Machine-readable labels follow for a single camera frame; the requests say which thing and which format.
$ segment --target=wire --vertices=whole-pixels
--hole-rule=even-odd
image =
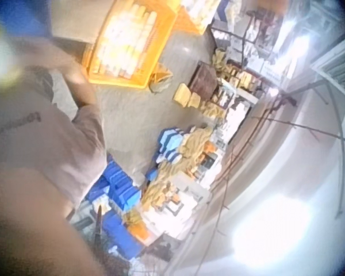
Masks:
[[[219,226],[219,221],[220,221],[220,218],[221,218],[221,213],[223,211],[223,208],[224,208],[224,205],[225,205],[225,199],[226,199],[226,193],[227,193],[227,190],[228,190],[228,184],[229,184],[229,177],[227,178],[226,180],[226,185],[225,185],[225,192],[224,192],[224,196],[223,196],[223,201],[221,202],[221,207],[220,207],[220,211],[218,212],[218,216],[217,216],[217,220],[216,220],[216,224],[214,226],[214,229],[213,229],[213,232],[212,232],[212,235],[211,235],[211,238],[210,238],[210,241],[207,245],[207,248],[206,248],[206,251],[202,257],[202,260],[200,262],[200,265],[198,266],[197,270],[195,271],[194,273],[194,276],[197,276],[198,275],[198,272],[200,272],[200,269],[202,267],[202,264],[204,262],[204,260],[206,259],[207,257],[207,253],[209,251],[209,249],[211,248],[211,245],[212,245],[212,242],[213,242],[213,238],[214,238],[214,234],[216,233],[217,231],[217,227]]]
[[[340,142],[341,142],[341,153],[342,153],[342,163],[341,163],[341,187],[340,187],[340,194],[339,194],[339,204],[338,204],[338,210],[336,212],[336,218],[338,218],[342,214],[342,205],[343,205],[343,198],[344,198],[344,190],[345,190],[345,138],[344,138],[344,132],[343,132],[343,123],[340,117],[340,113],[338,110],[338,106],[336,105],[336,99],[334,94],[332,93],[332,90],[329,86],[329,83],[326,83],[327,90],[329,92],[329,96],[331,97],[332,106],[335,111],[335,116],[338,121],[338,127],[340,132]]]

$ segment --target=concrete floor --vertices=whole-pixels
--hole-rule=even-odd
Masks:
[[[200,124],[201,114],[182,108],[172,98],[180,83],[188,84],[197,63],[210,63],[214,41],[210,34],[195,37],[173,33],[160,57],[160,62],[174,74],[172,84],[164,92],[154,95],[117,86],[98,86],[97,96],[105,120],[106,147],[119,165],[134,179],[142,181],[156,151],[160,131],[168,127],[186,129]],[[71,118],[76,106],[69,93],[64,93],[64,81],[54,74],[54,101]]]

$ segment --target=yellow crate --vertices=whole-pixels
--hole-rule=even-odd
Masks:
[[[182,30],[187,33],[193,33],[195,35],[202,35],[206,31],[207,26],[204,28],[196,25],[190,18],[185,7],[181,7],[178,12],[178,18],[175,22],[173,30]]]
[[[147,12],[156,12],[157,18],[154,27],[148,41],[146,43],[146,50],[144,62],[140,69],[136,69],[131,79],[123,77],[113,77],[101,73],[93,73],[92,68],[97,66],[98,59],[96,58],[98,51],[100,50],[101,41],[105,34],[106,28],[109,25],[116,3],[125,0],[116,0],[111,8],[105,23],[101,29],[100,36],[96,41],[95,47],[92,51],[91,58],[85,56],[83,61],[85,63],[89,60],[88,64],[83,64],[87,68],[87,75],[91,83],[97,83],[102,85],[117,85],[127,86],[144,89],[148,85],[150,76],[160,58],[163,48],[166,45],[167,39],[170,36],[171,30],[174,26],[175,20],[177,19],[177,12],[173,11],[171,7],[167,5],[165,1],[161,0],[135,0],[134,3],[143,5],[146,7]]]

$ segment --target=metal rod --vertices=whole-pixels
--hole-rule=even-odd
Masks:
[[[212,242],[213,242],[213,238],[214,238],[214,234],[216,233],[217,228],[219,226],[219,221],[220,221],[220,218],[221,218],[221,213],[222,213],[224,205],[225,205],[225,199],[226,199],[226,193],[228,191],[228,185],[229,185],[229,181],[227,180],[226,181],[226,185],[225,185],[225,192],[224,192],[224,196],[223,196],[223,201],[221,202],[221,207],[220,207],[220,211],[218,212],[218,216],[217,216],[216,224],[214,226],[214,230],[212,231],[212,235],[211,235],[210,241],[209,241],[209,243],[207,245],[207,248],[206,248],[206,251],[205,251],[205,253],[204,253],[204,255],[203,255],[203,257],[202,257],[202,259],[200,261],[200,264],[199,264],[197,270],[194,273],[194,276],[197,276],[198,273],[200,272],[202,264],[203,264],[203,262],[205,261],[205,259],[207,257],[207,253],[208,253],[209,249],[211,248],[211,245],[212,245]]]
[[[314,87],[312,88],[313,91],[318,95],[318,97],[321,98],[321,100],[324,102],[325,105],[328,105],[328,102],[325,100],[325,98],[323,98],[323,96],[321,95],[321,93]]]
[[[246,39],[247,39],[247,33],[248,33],[248,30],[252,24],[252,21],[253,21],[253,16],[251,16],[251,19],[249,20],[249,23],[248,23],[248,26],[246,28],[246,31],[244,32],[244,36],[243,38],[241,39],[241,69],[244,68],[244,50],[245,50],[245,47],[246,47]]]
[[[339,127],[339,132],[340,132],[341,152],[342,152],[341,187],[340,187],[340,194],[339,194],[339,204],[338,204],[338,209],[336,212],[336,218],[338,218],[343,212],[342,207],[343,207],[343,198],[344,198],[344,190],[345,190],[345,139],[344,139],[344,132],[343,132],[343,123],[340,117],[340,113],[338,111],[338,106],[336,105],[335,96],[332,93],[329,83],[326,83],[326,87],[329,92],[329,96],[331,97],[332,106],[335,111],[336,119],[338,121],[338,127]]]
[[[294,91],[291,91],[289,93],[286,93],[286,95],[294,95],[294,94],[298,94],[298,93],[302,93],[302,92],[305,92],[309,89],[313,89],[317,86],[320,86],[320,85],[324,85],[326,84],[327,81],[322,79],[322,80],[318,80],[316,82],[311,82],[311,83],[308,83],[307,85],[303,86],[303,87],[300,87],[299,89],[295,89]]]
[[[306,125],[299,125],[299,124],[295,124],[293,122],[285,122],[285,121],[281,121],[281,120],[276,120],[276,119],[271,119],[271,118],[264,118],[265,120],[267,121],[273,121],[273,122],[280,122],[281,124],[285,124],[285,125],[291,125],[293,127],[300,127],[300,128],[304,128],[304,129],[308,129],[308,130],[311,130],[311,131],[315,131],[315,132],[318,132],[318,133],[322,133],[322,134],[325,134],[327,136],[331,136],[331,137],[334,137],[334,138],[337,138],[339,140],[341,140],[341,136],[339,135],[336,135],[336,134],[333,134],[333,133],[329,133],[327,131],[321,131],[319,129],[316,129],[316,128],[311,128],[309,126],[306,126]]]

